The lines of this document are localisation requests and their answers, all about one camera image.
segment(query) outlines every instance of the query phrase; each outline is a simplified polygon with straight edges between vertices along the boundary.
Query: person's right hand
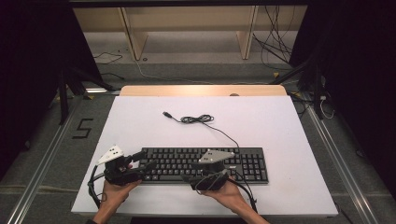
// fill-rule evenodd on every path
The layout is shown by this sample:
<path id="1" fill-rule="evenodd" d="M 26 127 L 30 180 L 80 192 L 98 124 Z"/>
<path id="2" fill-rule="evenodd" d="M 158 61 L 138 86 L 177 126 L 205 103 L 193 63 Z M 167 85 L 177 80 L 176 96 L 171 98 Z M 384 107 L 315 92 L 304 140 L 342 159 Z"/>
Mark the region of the person's right hand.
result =
<path id="1" fill-rule="evenodd" d="M 205 196 L 216 199 L 216 201 L 231 209 L 234 213 L 238 213 L 239 207 L 248 206 L 245 199 L 242 197 L 239 188 L 230 181 L 226 181 L 224 186 L 219 190 L 205 190 L 201 191 L 201 193 Z"/>
<path id="2" fill-rule="evenodd" d="M 268 224 L 264 218 L 248 205 L 244 197 L 242 197 L 239 188 L 230 181 L 226 181 L 219 190 L 205 190 L 201 191 L 201 193 L 216 199 L 216 201 L 229 208 L 249 224 Z"/>

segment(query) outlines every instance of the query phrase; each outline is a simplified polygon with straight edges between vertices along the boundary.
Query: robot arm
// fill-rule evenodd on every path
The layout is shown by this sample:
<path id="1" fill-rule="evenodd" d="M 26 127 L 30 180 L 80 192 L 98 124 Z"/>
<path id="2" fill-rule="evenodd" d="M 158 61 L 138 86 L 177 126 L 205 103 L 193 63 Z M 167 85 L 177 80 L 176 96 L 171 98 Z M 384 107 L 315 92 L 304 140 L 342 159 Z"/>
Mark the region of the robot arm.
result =
<path id="1" fill-rule="evenodd" d="M 113 146 L 110 150 L 103 155 L 95 167 L 93 168 L 91 179 L 88 182 L 89 193 L 99 208 L 100 200 L 98 199 L 93 182 L 102 176 L 110 184 L 124 186 L 128 183 L 135 182 L 139 179 L 143 179 L 149 171 L 155 168 L 157 165 L 156 161 L 151 161 L 145 166 L 129 169 L 128 165 L 132 161 L 140 161 L 146 157 L 146 153 L 143 151 L 137 152 L 132 156 L 124 157 L 122 150 L 118 146 Z M 100 164 L 105 164 L 105 171 L 102 174 L 95 176 L 95 171 Z"/>
<path id="2" fill-rule="evenodd" d="M 194 190 L 218 190 L 228 179 L 223 160 L 233 157 L 233 152 L 208 150 L 198 162 L 190 163 L 192 169 L 202 170 L 202 176 L 182 175 L 184 182 Z"/>

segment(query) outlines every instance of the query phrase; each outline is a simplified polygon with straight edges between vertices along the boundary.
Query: white device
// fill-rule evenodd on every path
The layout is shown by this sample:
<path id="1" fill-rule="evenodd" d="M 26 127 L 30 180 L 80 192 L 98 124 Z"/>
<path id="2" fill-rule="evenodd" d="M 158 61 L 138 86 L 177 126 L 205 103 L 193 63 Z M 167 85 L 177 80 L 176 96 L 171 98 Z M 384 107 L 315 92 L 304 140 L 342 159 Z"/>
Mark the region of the white device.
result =
<path id="1" fill-rule="evenodd" d="M 114 159 L 116 159 L 118 157 L 121 157 L 123 155 L 124 155 L 123 151 L 120 149 L 120 147 L 117 146 L 117 145 L 114 145 L 113 147 L 111 147 L 108 150 L 107 153 L 105 153 L 105 155 L 103 155 L 99 159 L 99 161 L 96 163 L 96 165 L 100 165 L 100 164 L 103 164 L 105 162 L 112 161 L 112 160 L 114 160 Z"/>

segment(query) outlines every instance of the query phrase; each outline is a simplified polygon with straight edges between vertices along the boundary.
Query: wrist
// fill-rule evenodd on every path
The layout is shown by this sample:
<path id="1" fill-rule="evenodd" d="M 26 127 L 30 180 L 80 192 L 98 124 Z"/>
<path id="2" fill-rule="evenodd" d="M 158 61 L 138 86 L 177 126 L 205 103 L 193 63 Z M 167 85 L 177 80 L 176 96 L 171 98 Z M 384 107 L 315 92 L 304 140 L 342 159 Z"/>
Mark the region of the wrist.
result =
<path id="1" fill-rule="evenodd" d="M 235 204 L 233 208 L 231 208 L 231 211 L 236 213 L 238 216 L 242 216 L 253 211 L 253 209 L 247 203 L 243 202 Z"/>
<path id="2" fill-rule="evenodd" d="M 100 208 L 96 215 L 93 217 L 92 221 L 98 224 L 107 223 L 117 211 L 117 209 L 114 209 L 113 207 L 114 206 L 110 206 L 107 203 L 101 203 Z"/>
<path id="3" fill-rule="evenodd" d="M 235 213 L 246 221 L 247 224 L 269 224 L 264 218 L 257 214 L 247 203 L 237 206 Z"/>

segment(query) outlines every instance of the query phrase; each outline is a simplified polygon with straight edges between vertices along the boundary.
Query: person's left hand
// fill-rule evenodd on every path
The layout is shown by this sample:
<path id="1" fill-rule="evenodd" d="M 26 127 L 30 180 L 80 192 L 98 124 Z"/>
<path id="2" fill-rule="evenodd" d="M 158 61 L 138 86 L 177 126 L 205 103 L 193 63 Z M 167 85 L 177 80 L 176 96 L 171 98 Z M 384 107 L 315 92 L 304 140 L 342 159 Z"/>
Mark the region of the person's left hand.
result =
<path id="1" fill-rule="evenodd" d="M 105 180 L 102 201 L 99 211 L 96 213 L 93 221 L 96 223 L 107 223 L 125 199 L 128 198 L 129 192 L 136 188 L 141 182 L 142 180 L 138 180 L 125 186 L 118 186 L 112 185 Z"/>

